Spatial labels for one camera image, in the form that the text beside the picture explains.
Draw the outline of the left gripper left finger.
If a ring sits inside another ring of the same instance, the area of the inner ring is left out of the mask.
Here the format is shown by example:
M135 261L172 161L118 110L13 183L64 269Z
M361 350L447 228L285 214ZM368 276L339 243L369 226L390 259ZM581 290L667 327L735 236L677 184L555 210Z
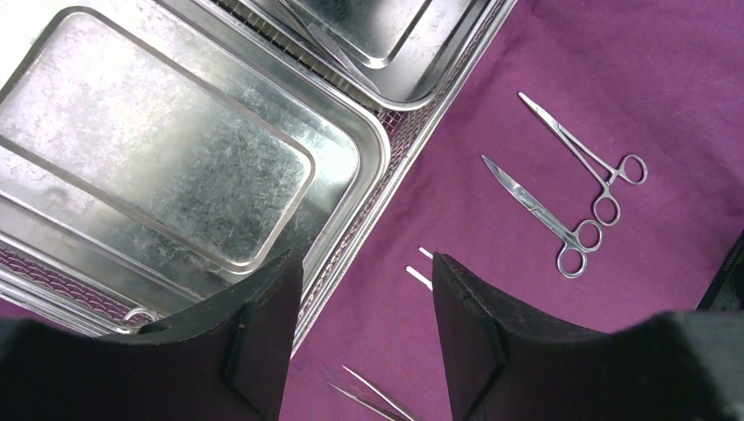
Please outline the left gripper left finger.
M4 420L276 420L303 287L290 251L201 303L98 338L1 323Z

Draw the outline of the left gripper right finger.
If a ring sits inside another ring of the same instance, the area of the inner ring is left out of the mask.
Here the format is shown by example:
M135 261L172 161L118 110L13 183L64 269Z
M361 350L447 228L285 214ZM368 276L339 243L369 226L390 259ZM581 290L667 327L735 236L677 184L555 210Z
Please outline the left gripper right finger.
M553 317L453 257L433 302L455 420L740 420L743 315L670 311L614 333Z

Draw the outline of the steel surgical scissors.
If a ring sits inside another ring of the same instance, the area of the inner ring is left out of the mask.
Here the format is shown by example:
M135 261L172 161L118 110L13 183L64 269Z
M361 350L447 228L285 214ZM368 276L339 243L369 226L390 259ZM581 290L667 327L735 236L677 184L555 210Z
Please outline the steel surgical scissors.
M502 168L490 158L481 154L481 158L494 178L506 189L514 199L527 211L535 216L546 228L561 240L563 246L556 257L556 266L559 272L568 279L576 279L581 276L588 266L588 255L594 253L601 247L603 242L603 231L601 225L594 219L585 219L578 226L570 230L558 217L556 217L546 206L538 201L527 189L516 182ZM583 228L593 227L597 231L597 241L592 246L586 246L580 238ZM563 258L569 252L577 253L581 258L579 267L573 271L567 270L563 265Z
M618 180L635 186L643 184L648 177L647 163L638 154L629 153L623 156L616 166L610 165L526 93L519 91L517 95L521 102L568 148L599 184L600 193L594 199L591 208L593 217L603 226L616 225L621 218L621 209L618 200L612 193L612 185ZM599 205L602 202L608 202L612 205L613 216L611 219L601 217Z

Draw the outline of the purple cloth wrap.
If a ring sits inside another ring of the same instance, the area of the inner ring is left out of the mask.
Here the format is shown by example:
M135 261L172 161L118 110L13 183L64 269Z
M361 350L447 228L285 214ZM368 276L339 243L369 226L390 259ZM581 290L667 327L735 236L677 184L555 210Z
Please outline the purple cloth wrap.
M649 18L642 12L648 8ZM2 339L5 419L739 420L743 143L676 3L527 1L395 160L209 1L1 4L1 240L151 316Z

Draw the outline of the steel instrument tray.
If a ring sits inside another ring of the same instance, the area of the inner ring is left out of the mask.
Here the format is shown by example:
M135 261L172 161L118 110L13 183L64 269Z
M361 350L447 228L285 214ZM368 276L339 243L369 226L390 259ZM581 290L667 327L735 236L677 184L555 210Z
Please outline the steel instrument tray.
M368 4L360 78L261 1L2 2L2 299L133 333L293 249L300 346L512 8Z

